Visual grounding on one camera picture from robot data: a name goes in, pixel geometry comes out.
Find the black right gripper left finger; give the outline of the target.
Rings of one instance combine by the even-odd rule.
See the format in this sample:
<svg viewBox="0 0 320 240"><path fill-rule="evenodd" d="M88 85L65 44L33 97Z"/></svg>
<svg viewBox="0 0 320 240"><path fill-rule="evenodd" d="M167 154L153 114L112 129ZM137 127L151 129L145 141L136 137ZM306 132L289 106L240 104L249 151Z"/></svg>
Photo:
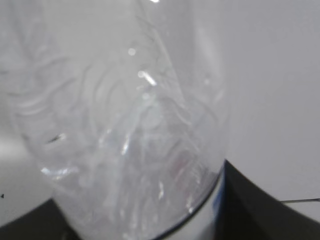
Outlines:
<svg viewBox="0 0 320 240"><path fill-rule="evenodd" d="M0 227L2 240L78 240L61 210L48 200L34 210Z"/></svg>

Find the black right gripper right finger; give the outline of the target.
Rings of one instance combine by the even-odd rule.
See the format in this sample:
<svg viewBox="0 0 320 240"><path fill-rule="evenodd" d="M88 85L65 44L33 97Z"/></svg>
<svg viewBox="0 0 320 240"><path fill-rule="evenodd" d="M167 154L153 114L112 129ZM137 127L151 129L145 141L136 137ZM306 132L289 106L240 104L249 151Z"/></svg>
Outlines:
<svg viewBox="0 0 320 240"><path fill-rule="evenodd" d="M318 240L319 222L276 200L238 171L223 167L215 240Z"/></svg>

